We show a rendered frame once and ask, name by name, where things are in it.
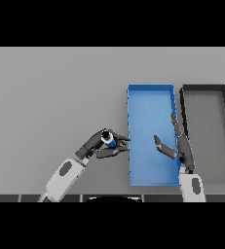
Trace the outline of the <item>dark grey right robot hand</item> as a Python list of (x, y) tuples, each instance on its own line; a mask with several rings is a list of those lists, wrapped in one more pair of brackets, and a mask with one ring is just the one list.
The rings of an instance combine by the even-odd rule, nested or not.
[(176, 136), (177, 150), (174, 150), (173, 148), (164, 144), (158, 135), (154, 135), (153, 139), (156, 145), (156, 149), (172, 160), (179, 159), (180, 163), (185, 167), (185, 172), (187, 174), (192, 174), (195, 170), (195, 161), (191, 144), (186, 134), (181, 131), (174, 113), (170, 114), (170, 118)]

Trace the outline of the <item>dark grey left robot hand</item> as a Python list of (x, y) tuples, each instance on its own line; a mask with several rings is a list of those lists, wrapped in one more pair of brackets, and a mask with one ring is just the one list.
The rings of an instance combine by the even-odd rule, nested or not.
[[(113, 134), (116, 141), (116, 146), (114, 148), (108, 148), (101, 141), (101, 133), (104, 130), (108, 130)], [(95, 133), (76, 153), (75, 155), (80, 159), (89, 159), (93, 155), (96, 155), (98, 159), (105, 159), (110, 157), (116, 157), (121, 152), (128, 149), (127, 143), (131, 140), (123, 135), (117, 134), (112, 129), (104, 128), (97, 133)]]

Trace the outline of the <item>blue pipe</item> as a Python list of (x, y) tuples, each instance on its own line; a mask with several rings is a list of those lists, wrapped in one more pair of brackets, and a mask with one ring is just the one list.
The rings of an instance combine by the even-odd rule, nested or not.
[(104, 130), (101, 133), (101, 141), (108, 147), (114, 148), (116, 146), (116, 141), (113, 137), (113, 134), (108, 130)]

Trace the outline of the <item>dark grey bin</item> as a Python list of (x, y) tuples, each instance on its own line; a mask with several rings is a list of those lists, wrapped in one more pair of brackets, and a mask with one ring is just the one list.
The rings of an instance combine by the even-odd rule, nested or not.
[(183, 85), (179, 94), (195, 172), (205, 184), (225, 184), (225, 84)]

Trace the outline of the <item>blue bin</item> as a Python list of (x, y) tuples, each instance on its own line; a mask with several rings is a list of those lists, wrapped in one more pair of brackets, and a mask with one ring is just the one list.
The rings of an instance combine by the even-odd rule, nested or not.
[(180, 162), (160, 153), (154, 136), (177, 150), (171, 114), (176, 113), (173, 84), (128, 84), (128, 138), (131, 187), (178, 186)]

